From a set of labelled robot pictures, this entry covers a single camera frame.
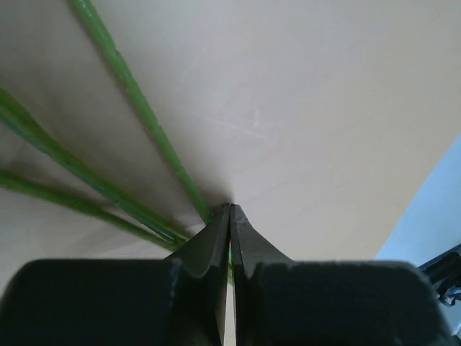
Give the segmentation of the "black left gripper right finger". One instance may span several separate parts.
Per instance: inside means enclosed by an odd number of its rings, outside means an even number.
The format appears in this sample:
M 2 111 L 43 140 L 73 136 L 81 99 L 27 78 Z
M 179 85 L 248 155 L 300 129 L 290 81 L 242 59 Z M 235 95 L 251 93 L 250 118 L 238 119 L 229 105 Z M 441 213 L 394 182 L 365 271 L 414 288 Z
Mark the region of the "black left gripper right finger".
M 236 204 L 230 205 L 230 251 L 234 281 L 238 276 L 251 278 L 259 263 L 294 262 L 265 239 Z

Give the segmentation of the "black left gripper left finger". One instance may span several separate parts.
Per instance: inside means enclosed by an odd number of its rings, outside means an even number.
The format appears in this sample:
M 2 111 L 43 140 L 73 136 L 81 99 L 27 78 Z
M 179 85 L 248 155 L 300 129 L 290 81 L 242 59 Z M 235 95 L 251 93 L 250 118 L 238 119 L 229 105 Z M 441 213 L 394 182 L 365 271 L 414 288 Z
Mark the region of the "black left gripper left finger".
M 203 278 L 213 270 L 227 273 L 230 244 L 230 205 L 224 204 L 206 226 L 166 260 L 179 260 L 193 278 Z

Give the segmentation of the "green and orange wrapping paper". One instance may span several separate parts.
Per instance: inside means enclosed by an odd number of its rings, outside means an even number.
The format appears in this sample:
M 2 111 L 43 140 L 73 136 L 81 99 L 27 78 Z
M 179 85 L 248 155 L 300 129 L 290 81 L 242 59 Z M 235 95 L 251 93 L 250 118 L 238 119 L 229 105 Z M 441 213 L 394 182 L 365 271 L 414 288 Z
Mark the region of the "green and orange wrapping paper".
M 460 134 L 458 1 L 95 1 L 209 208 L 375 257 Z M 1 86 L 181 229 L 202 220 L 69 1 L 1 3 Z

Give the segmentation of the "brown rose flower branch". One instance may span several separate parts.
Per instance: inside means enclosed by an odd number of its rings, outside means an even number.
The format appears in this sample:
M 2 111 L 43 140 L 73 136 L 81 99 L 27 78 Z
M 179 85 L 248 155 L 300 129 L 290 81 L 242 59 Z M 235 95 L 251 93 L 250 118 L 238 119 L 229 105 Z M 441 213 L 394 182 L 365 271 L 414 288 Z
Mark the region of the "brown rose flower branch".
M 52 138 L 5 89 L 1 90 L 1 121 L 39 151 L 167 241 L 186 242 L 190 236 L 114 183 L 97 174 Z

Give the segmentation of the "pink rose flower branch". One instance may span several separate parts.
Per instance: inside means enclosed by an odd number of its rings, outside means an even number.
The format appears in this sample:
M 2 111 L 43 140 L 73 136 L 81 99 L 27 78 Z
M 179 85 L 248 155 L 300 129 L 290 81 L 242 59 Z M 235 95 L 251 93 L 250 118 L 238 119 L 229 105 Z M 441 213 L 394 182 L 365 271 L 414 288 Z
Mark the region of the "pink rose flower branch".
M 122 86 L 127 98 L 135 111 L 145 123 L 151 134 L 151 138 L 158 147 L 158 150 L 165 162 L 179 180 L 180 185 L 192 202 L 194 209 L 198 212 L 204 223 L 211 219 L 211 212 L 201 196 L 196 184 L 187 173 L 168 136 L 161 127 L 158 119 L 148 103 L 144 93 L 135 80 L 121 52 L 118 50 L 109 30 L 99 16 L 96 7 L 91 1 L 71 1 L 72 10 L 80 19 L 86 31 L 90 34 L 95 45 L 100 50 L 102 57 L 107 62 L 112 73 Z

